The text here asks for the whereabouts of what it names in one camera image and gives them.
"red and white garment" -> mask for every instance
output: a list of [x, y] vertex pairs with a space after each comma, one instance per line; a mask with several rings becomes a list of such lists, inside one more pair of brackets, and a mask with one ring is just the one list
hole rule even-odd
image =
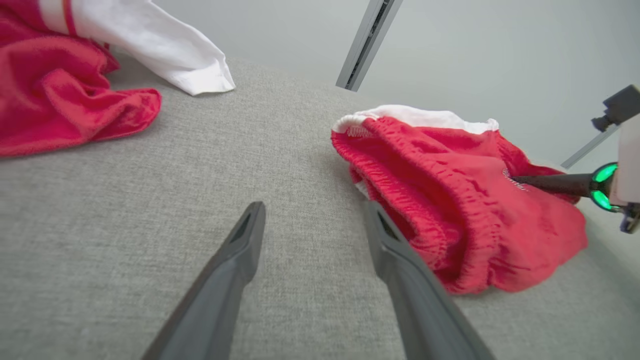
[[493, 119], [386, 105], [340, 119], [332, 142], [450, 293], [524, 290], [587, 246], [578, 199], [511, 179], [561, 172], [531, 164]]
[[8, 1], [38, 9], [49, 30], [125, 49], [190, 95], [236, 87], [222, 51], [151, 0]]
[[146, 129], [155, 89], [114, 91], [103, 46], [47, 29], [31, 1], [0, 0], [0, 157], [110, 140]]

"white stripe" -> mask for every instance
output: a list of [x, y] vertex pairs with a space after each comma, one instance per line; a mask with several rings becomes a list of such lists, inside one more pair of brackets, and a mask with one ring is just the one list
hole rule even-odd
[[38, 0], [40, 15], [49, 30], [69, 35], [62, 0]]

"fabric fold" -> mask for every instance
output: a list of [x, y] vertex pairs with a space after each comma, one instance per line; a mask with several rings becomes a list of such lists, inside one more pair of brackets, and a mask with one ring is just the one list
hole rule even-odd
[[524, 290], [587, 245], [576, 198], [511, 180], [560, 172], [529, 163], [495, 120], [381, 106], [339, 120], [332, 142], [451, 293]]
[[91, 40], [42, 29], [38, 9], [25, 4], [0, 1], [0, 156], [120, 138], [153, 122], [157, 90], [110, 90], [104, 75], [119, 68], [114, 57]]

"white lining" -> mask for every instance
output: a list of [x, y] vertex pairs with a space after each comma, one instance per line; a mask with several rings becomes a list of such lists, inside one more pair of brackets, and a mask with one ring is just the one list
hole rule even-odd
[[367, 200], [371, 200], [371, 198], [369, 197], [369, 192], [367, 191], [367, 185], [364, 183], [364, 180], [361, 180], [354, 185], [358, 190], [360, 190], [361, 193], [363, 193], [367, 197]]
[[498, 130], [498, 122], [493, 119], [489, 119], [486, 122], [466, 122], [451, 111], [422, 110], [405, 105], [382, 105], [375, 109], [358, 111], [355, 114], [343, 116], [333, 125], [332, 130], [336, 133], [345, 133], [348, 130], [351, 136], [365, 136], [368, 131], [362, 127], [362, 122], [368, 118], [378, 120], [385, 116], [394, 117], [414, 127], [429, 126], [461, 129], [472, 134]]

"green light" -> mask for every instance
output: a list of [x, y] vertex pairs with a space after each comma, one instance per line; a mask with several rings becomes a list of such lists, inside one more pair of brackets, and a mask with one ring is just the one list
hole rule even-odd
[[601, 208], [606, 210], [611, 210], [611, 203], [609, 202], [609, 198], [604, 195], [600, 190], [591, 192], [591, 198], [596, 202]]
[[593, 180], [597, 183], [601, 183], [602, 181], [605, 181], [606, 179], [610, 178], [617, 168], [618, 168], [617, 163], [608, 164], [593, 176]]

